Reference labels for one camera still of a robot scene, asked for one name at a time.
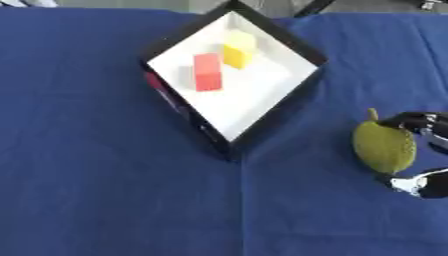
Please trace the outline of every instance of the foam block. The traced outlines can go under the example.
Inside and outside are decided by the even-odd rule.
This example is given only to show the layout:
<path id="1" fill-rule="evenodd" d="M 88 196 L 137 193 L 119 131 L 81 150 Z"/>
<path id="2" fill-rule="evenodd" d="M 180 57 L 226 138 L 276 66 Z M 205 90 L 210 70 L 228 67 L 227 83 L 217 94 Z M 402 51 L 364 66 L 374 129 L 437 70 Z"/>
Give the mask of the foam block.
<path id="1" fill-rule="evenodd" d="M 218 54 L 206 53 L 194 56 L 194 74 L 197 91 L 221 89 L 221 66 Z"/>
<path id="2" fill-rule="evenodd" d="M 231 30 L 224 41 L 224 63 L 242 69 L 252 60 L 255 49 L 256 39 L 253 35 L 236 29 Z"/>

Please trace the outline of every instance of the gray floor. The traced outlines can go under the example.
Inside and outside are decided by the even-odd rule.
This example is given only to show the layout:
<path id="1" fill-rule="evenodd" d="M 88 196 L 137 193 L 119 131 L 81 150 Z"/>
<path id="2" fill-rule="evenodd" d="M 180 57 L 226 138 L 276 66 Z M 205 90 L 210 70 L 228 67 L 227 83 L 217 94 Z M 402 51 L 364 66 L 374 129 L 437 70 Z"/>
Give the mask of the gray floor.
<path id="1" fill-rule="evenodd" d="M 288 16 L 311 0 L 243 0 L 264 14 Z M 160 8 L 174 11 L 202 13 L 210 10 L 222 0 L 58 0 L 67 7 L 105 8 Z M 337 0 L 327 11 L 336 12 L 417 12 L 418 0 Z M 440 5 L 436 12 L 448 11 Z"/>

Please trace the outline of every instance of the fruit stem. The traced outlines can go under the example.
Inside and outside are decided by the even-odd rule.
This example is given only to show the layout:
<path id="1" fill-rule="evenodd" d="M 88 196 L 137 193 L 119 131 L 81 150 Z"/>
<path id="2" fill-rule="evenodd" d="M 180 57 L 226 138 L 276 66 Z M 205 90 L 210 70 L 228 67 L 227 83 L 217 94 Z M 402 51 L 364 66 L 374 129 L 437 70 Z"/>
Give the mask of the fruit stem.
<path id="1" fill-rule="evenodd" d="M 378 121 L 378 112 L 374 108 L 369 108 L 369 119 L 372 121 Z"/>

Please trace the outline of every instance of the yellow cube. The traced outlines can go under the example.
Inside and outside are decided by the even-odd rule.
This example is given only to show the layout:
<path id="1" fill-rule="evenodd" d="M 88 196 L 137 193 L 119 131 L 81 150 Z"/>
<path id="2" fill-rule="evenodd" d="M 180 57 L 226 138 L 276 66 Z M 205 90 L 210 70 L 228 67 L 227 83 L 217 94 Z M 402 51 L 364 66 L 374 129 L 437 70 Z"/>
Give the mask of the yellow cube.
<path id="1" fill-rule="evenodd" d="M 236 29 L 231 30 L 224 41 L 224 63 L 242 69 L 252 60 L 255 48 L 256 40 L 253 35 Z"/>

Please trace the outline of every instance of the table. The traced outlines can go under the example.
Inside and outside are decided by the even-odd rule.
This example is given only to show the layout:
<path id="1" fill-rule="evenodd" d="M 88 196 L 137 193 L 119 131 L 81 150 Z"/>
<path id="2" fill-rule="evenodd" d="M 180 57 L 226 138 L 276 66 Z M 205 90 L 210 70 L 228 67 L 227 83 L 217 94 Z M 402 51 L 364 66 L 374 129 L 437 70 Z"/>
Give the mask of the table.
<path id="1" fill-rule="evenodd" d="M 278 21 L 330 61 L 241 163 L 216 158 L 137 61 L 194 18 L 0 9 L 0 255 L 447 254 L 448 201 L 383 188 L 350 137 L 368 107 L 447 110 L 448 17 Z M 410 173 L 447 163 L 420 146 Z"/>

